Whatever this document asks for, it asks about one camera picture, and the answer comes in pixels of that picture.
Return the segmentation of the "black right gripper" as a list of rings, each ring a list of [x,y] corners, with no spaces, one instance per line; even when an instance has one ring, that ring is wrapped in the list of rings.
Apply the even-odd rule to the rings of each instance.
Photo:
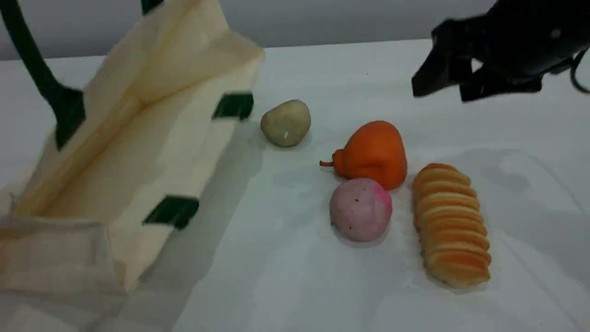
[[[463,102],[540,92],[542,74],[571,69],[575,55],[589,47],[589,4],[498,0],[486,13],[444,20],[432,30],[432,50],[412,77],[413,96],[454,85]],[[487,66],[472,73],[472,59],[509,76]]]

